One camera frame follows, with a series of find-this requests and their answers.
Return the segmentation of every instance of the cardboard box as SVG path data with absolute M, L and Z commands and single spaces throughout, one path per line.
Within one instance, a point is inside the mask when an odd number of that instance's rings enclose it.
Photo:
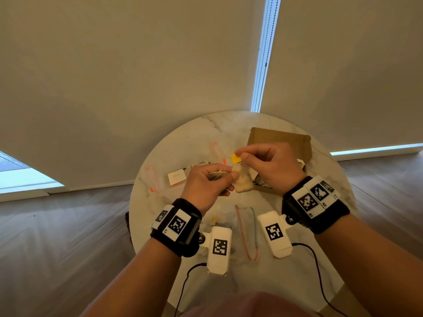
M 295 157 L 297 159 L 303 160 L 307 167 L 307 163 L 313 157 L 313 153 L 311 152 L 310 141 L 311 137 L 304 134 L 252 127 L 247 144 L 249 145 L 254 143 L 287 142 L 290 144 Z M 278 194 L 272 188 L 260 186 L 256 182 L 254 182 L 254 189 L 260 192 Z

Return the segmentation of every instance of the white marble table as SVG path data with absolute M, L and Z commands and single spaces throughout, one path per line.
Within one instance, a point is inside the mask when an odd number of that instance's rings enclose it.
M 179 197 L 183 186 L 169 188 L 167 174 L 207 160 L 220 161 L 222 155 L 230 161 L 230 155 L 246 145 L 251 127 L 307 134 L 298 127 L 266 114 L 246 111 L 227 111 L 194 119 L 169 133 L 156 145 L 144 161 L 135 180 L 130 202 L 130 229 L 134 249 L 138 252 L 149 238 L 150 225 L 164 205 Z M 330 153 L 313 137 L 313 158 L 307 164 L 307 174 L 320 175 L 342 195 L 341 199 L 353 214 L 357 214 L 354 195 L 341 167 Z M 221 298 L 228 293 L 262 290 L 283 296 L 314 311 L 326 303 L 321 295 L 313 255 L 305 247 L 294 247 L 293 255 L 280 260 L 273 259 L 259 227 L 258 260 L 248 261 L 245 255 L 234 205 L 253 207 L 257 215 L 276 210 L 280 213 L 282 198 L 257 191 L 232 193 L 219 197 L 216 204 L 204 216 L 200 230 L 209 231 L 212 222 L 233 230 L 230 271 L 226 277 L 210 275 L 206 267 L 198 267 L 190 274 L 179 309 L 185 311 L 201 302 Z M 241 209 L 242 223 L 247 235 L 251 256 L 254 255 L 254 225 L 249 209 Z M 310 245 L 316 252 L 322 273 L 323 287 L 328 300 L 343 285 L 341 277 L 316 243 L 308 229 L 294 225 L 288 230 L 291 242 Z M 178 276 L 168 298 L 176 306 L 187 271 L 194 264 L 205 262 L 206 252 L 199 251 L 192 258 L 183 258 Z

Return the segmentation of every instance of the wrist strap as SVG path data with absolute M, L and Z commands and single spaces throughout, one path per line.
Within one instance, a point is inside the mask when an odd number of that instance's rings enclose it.
M 178 256 L 194 256 L 198 244 L 201 212 L 190 202 L 179 198 L 167 205 L 151 225 L 150 236 Z
M 314 234 L 320 234 L 350 213 L 339 193 L 320 176 L 310 176 L 283 195 L 283 212 Z

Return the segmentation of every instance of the pink clothing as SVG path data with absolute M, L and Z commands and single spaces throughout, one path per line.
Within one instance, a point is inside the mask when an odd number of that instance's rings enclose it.
M 181 317 L 311 317 L 299 306 L 264 292 L 230 295 L 222 302 L 195 307 Z

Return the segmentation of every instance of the white device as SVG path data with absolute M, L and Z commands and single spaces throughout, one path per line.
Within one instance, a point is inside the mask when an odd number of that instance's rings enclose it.
M 286 215 L 279 216 L 276 211 L 257 217 L 273 257 L 278 259 L 292 255 L 292 244 L 286 233 L 291 226 L 285 221 L 285 217 Z
M 207 270 L 209 273 L 226 276 L 229 270 L 230 243 L 232 230 L 214 226 L 211 233 L 202 232 L 205 237 L 202 247 L 209 248 L 207 257 Z

